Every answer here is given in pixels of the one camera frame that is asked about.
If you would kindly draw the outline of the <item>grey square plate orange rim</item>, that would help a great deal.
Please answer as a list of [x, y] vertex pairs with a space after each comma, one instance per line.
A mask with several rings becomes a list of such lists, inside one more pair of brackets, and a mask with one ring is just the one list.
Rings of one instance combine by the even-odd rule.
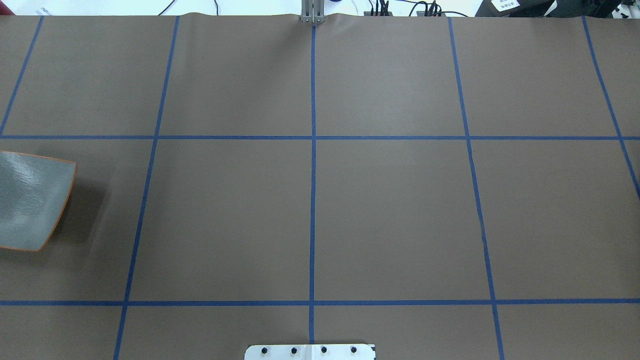
[[1, 248], [42, 250], [66, 209], [76, 175], [73, 161], [1, 151]]

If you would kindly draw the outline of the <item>brown paper table cover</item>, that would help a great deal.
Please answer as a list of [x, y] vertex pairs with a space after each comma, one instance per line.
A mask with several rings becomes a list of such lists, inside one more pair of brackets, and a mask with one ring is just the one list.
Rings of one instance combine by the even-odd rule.
[[639, 358], [639, 21], [3, 16], [3, 360]]

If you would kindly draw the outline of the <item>white pillar with base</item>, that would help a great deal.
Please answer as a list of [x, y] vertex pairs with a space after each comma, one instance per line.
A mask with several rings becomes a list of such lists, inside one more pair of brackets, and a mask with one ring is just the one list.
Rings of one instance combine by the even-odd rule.
[[245, 360], [375, 360], [374, 344], [256, 344], [247, 347]]

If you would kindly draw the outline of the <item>black box with label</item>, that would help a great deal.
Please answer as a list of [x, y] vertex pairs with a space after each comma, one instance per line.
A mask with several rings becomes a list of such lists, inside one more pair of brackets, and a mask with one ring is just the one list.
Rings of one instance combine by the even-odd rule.
[[541, 18], [555, 4], [555, 0], [483, 0], [474, 16], [476, 18]]

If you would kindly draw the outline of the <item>aluminium frame post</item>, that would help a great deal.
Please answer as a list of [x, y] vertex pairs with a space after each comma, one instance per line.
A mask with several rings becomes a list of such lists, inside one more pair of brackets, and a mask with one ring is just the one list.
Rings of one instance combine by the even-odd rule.
[[301, 22], [308, 25], [320, 25], [326, 21], [324, 0], [302, 0]]

